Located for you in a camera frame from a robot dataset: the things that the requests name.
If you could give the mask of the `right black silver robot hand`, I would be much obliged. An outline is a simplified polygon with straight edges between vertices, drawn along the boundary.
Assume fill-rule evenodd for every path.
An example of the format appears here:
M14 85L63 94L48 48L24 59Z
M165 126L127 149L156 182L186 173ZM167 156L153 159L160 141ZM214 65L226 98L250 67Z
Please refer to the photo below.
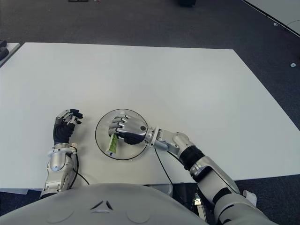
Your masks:
M122 138L129 145L136 145L145 140L148 125L130 115L116 116L108 127L108 134Z

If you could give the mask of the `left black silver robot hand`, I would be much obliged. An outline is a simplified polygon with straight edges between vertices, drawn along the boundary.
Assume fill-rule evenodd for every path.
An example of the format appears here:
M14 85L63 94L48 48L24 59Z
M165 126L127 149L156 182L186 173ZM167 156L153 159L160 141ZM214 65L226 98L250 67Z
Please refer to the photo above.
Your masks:
M56 118L53 127L54 145L69 144L71 135L77 124L81 124L80 119L83 114L77 109L68 109L62 111Z

